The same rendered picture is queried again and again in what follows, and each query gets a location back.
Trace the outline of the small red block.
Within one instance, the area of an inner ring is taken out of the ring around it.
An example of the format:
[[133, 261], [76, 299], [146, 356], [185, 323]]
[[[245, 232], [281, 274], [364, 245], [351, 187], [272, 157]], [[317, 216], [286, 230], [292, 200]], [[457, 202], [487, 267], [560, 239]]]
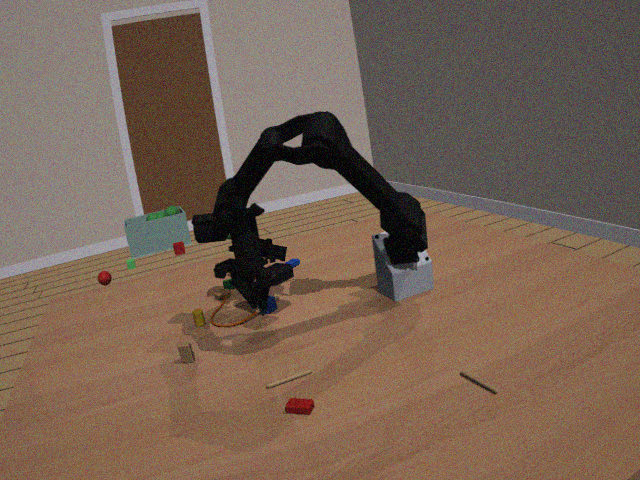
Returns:
[[311, 414], [314, 407], [313, 400], [290, 398], [286, 407], [287, 413]]

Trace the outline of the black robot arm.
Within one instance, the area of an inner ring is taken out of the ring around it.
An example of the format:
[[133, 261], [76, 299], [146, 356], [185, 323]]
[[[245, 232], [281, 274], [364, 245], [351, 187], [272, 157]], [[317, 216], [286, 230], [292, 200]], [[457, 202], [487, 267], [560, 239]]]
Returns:
[[[283, 145], [301, 133], [301, 147]], [[381, 227], [389, 234], [384, 243], [392, 265], [418, 262], [417, 253], [428, 248], [426, 216], [419, 201], [397, 192], [355, 151], [337, 116], [328, 111], [266, 128], [237, 174], [219, 187], [213, 213], [193, 216], [195, 241], [226, 241], [229, 233], [232, 242], [257, 238], [256, 216], [264, 209], [256, 202], [246, 208], [248, 199], [273, 163], [282, 160], [335, 170], [374, 204], [381, 211]]]

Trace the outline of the yellow cylinder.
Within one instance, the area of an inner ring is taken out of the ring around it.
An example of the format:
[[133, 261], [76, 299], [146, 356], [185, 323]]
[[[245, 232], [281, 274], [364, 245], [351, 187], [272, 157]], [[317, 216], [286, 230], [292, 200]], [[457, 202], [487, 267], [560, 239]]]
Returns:
[[201, 309], [195, 309], [192, 312], [195, 325], [198, 327], [202, 327], [205, 325], [205, 319], [203, 315], [203, 311]]

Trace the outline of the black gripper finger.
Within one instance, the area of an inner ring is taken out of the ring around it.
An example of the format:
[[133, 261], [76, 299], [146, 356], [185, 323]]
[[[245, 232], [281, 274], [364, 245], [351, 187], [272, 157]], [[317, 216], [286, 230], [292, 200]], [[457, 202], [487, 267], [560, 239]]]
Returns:
[[250, 283], [254, 283], [256, 276], [249, 276], [241, 280], [230, 280], [230, 283], [240, 292], [252, 309], [257, 308], [257, 300], [251, 289]]
[[250, 286], [261, 310], [264, 311], [267, 308], [270, 286], [265, 286], [263, 283], [257, 282], [250, 283]]

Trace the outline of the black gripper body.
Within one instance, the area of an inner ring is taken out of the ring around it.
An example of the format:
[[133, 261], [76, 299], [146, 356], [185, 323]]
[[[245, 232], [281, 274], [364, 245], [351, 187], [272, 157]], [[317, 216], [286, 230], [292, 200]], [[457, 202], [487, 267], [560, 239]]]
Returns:
[[229, 246], [228, 249], [229, 252], [234, 252], [235, 259], [215, 264], [213, 269], [215, 278], [223, 279], [229, 272], [232, 280], [256, 276], [257, 283], [263, 283], [265, 286], [277, 286], [294, 277], [293, 268], [289, 264], [275, 263], [263, 268], [268, 264], [268, 260], [262, 257], [262, 245], [264, 245], [264, 240], [260, 240], [259, 236], [249, 241], [232, 242], [232, 246]]

